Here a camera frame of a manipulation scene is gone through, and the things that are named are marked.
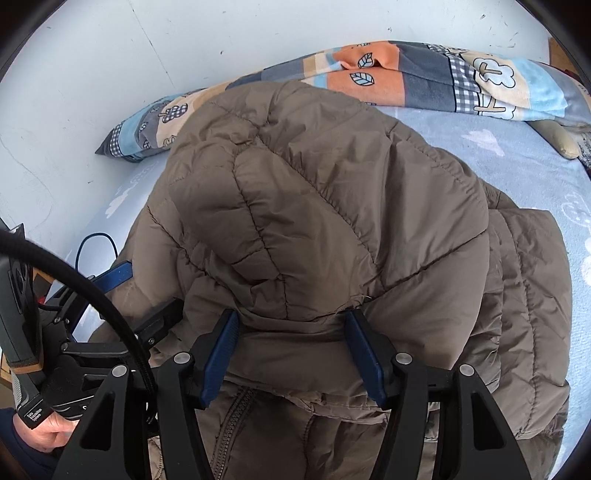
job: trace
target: jacket zipper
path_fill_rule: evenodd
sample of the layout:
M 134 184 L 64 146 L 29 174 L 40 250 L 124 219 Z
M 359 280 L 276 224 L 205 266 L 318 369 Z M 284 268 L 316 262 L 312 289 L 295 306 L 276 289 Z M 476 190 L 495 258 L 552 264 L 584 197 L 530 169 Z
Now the jacket zipper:
M 213 459 L 216 459 L 215 464 L 212 465 L 214 480 L 220 480 L 222 478 L 224 467 L 228 461 L 228 453 L 230 451 L 230 447 L 232 446 L 231 444 L 234 432 L 236 428 L 242 424 L 244 418 L 246 417 L 245 413 L 250 408 L 254 396 L 255 391 L 251 388 L 247 388 L 242 392 L 241 395 L 238 395 L 238 398 L 230 408 L 230 418 L 228 419 L 225 427 L 220 432 L 216 452 L 212 457 Z

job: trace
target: light blue bed sheet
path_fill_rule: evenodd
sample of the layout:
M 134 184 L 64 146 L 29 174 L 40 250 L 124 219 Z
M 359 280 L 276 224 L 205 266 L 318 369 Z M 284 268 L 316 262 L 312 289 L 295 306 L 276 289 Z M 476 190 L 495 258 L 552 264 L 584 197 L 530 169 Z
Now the light blue bed sheet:
M 591 181 L 578 160 L 565 160 L 525 122 L 427 110 L 383 107 L 418 131 L 431 145 L 464 160 L 481 178 L 507 193 L 519 207 L 552 212 L 564 236 L 573 280 L 573 333 L 568 379 L 569 420 L 555 471 L 579 441 L 591 417 Z M 123 246 L 129 229 L 164 169 L 168 152 L 143 160 L 72 245 L 73 263 L 82 238 L 106 232 Z M 111 245 L 92 239 L 80 257 L 85 275 L 98 275 L 113 261 Z M 86 341 L 102 323 L 88 309 L 75 336 Z
M 565 160 L 525 122 L 456 113 L 380 107 L 435 147 L 465 161 L 522 208 L 549 210 L 569 255 L 573 331 L 569 419 L 554 471 L 564 463 L 591 418 L 591 180 L 578 160 Z

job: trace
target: scratch mark on wall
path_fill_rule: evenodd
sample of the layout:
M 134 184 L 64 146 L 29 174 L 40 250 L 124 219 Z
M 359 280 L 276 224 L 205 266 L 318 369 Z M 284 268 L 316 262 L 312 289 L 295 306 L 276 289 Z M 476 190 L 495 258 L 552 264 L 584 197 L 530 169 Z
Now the scratch mark on wall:
M 170 77 L 170 74 L 168 73 L 168 70 L 166 69 L 166 67 L 164 66 L 164 63 L 162 62 L 162 59 L 160 58 L 160 55 L 158 55 L 158 52 L 154 48 L 154 44 L 152 43 L 152 40 L 150 40 L 150 37 L 148 36 L 148 34 L 146 33 L 146 31 L 144 30 L 144 26 L 139 21 L 138 15 L 137 15 L 137 13 L 135 13 L 134 6 L 132 5 L 131 0 L 127 0 L 127 3 L 129 3 L 129 7 L 131 8 L 131 11 L 133 12 L 134 17 L 137 20 L 139 27 L 142 29 L 142 32 L 144 32 L 144 35 L 146 37 L 146 40 L 148 40 L 148 42 L 150 44 L 150 47 L 152 47 L 152 50 L 156 54 L 156 57 L 157 57 L 158 61 L 160 62 L 160 65 L 162 66 L 162 69 L 164 70 L 164 73 L 166 74 L 166 76 L 168 77 L 168 79 L 170 81 L 170 85 L 172 85 L 173 88 L 176 88 L 175 85 L 174 85 L 174 82 L 173 82 L 172 78 Z
M 4 223 L 8 225 L 9 228 L 14 228 L 17 225 L 17 223 L 14 221 L 14 218 L 10 216 L 10 213 L 5 211 L 5 209 L 7 208 L 8 202 L 6 202 L 2 198 L 2 193 L 0 193 L 0 210 L 2 210 L 2 219 L 4 220 Z
M 45 185 L 45 183 L 43 183 L 42 179 L 40 179 L 33 171 L 31 171 L 31 169 L 29 167 L 27 167 L 24 163 L 22 163 L 21 161 L 17 160 L 16 157 L 12 154 L 12 152 L 8 149 L 8 147 L 5 145 L 4 140 L 2 140 L 2 136 L 0 135 L 0 145 L 2 145 L 2 147 L 4 148 L 4 150 L 6 150 L 6 152 L 8 153 L 8 155 L 18 164 L 20 165 L 22 168 L 24 168 L 27 172 L 29 172 L 33 178 L 35 178 L 40 184 L 41 186 L 47 191 L 47 194 L 51 197 L 51 203 L 49 205 L 49 211 L 47 212 L 47 215 L 45 216 L 45 218 L 38 224 L 35 225 L 35 227 L 33 227 L 33 229 L 31 231 L 33 231 L 34 229 L 40 227 L 41 225 L 43 225 L 47 219 L 49 218 L 49 216 L 51 215 L 51 211 L 53 210 L 53 205 L 56 202 L 55 197 L 53 196 L 53 194 L 51 193 L 51 190 L 47 187 L 47 185 Z

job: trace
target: leaf print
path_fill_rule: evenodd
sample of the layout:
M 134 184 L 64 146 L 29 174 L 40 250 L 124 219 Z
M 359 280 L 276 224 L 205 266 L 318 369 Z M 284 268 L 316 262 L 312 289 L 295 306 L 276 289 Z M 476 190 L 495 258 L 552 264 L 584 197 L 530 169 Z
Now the leaf print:
M 349 75 L 351 75 L 351 80 L 362 87 L 368 87 L 375 83 L 374 78 L 369 73 L 355 72 L 349 73 Z
M 164 139 L 164 141 L 162 142 L 162 146 L 168 147 L 169 145 L 172 145 L 176 139 L 176 135 L 171 135 L 170 137 Z
M 359 59 L 359 61 L 357 62 L 357 66 L 360 69 L 366 69 L 368 67 L 373 67 L 374 66 L 374 60 L 371 57 L 372 53 L 369 51 L 367 52 L 365 55 L 363 55 L 363 57 L 361 57 Z
M 171 108 L 167 108 L 164 113 L 159 113 L 158 116 L 162 118 L 162 123 L 166 124 L 175 118 L 179 118 L 187 113 L 189 110 L 188 104 L 174 105 Z

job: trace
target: black cable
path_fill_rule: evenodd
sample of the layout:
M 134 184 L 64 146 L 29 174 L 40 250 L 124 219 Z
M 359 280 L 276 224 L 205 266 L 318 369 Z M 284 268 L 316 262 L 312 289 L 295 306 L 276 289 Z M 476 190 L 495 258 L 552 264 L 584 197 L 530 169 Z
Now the black cable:
M 148 393 L 148 422 L 154 419 L 156 407 L 156 381 L 148 358 L 133 331 L 111 301 L 90 280 L 84 278 L 66 262 L 44 248 L 13 233 L 0 231 L 0 253 L 20 260 L 67 285 L 83 296 L 102 315 L 127 347 L 136 363 Z
M 80 246 L 78 247 L 78 253 L 76 254 L 76 262 L 74 263 L 74 268 L 76 269 L 76 271 L 78 271 L 78 261 L 80 260 L 80 254 L 82 253 L 82 248 L 84 248 L 84 244 L 86 243 L 87 240 L 89 240 L 90 238 L 93 238 L 94 236 L 104 236 L 104 237 L 108 238 L 109 242 L 111 242 L 111 245 L 113 245 L 113 250 L 115 251 L 115 259 L 117 259 L 117 257 L 119 256 L 119 252 L 117 251 L 117 245 L 115 245 L 115 241 L 111 238 L 110 235 L 107 235 L 106 233 L 103 233 L 103 232 L 91 233 L 90 235 L 87 235 L 84 238 L 84 240 L 82 240 L 82 242 L 80 243 Z
M 44 310 L 45 312 L 59 312 L 61 307 L 52 307 L 50 305 L 45 305 L 44 303 L 37 303 L 37 308 L 39 310 Z

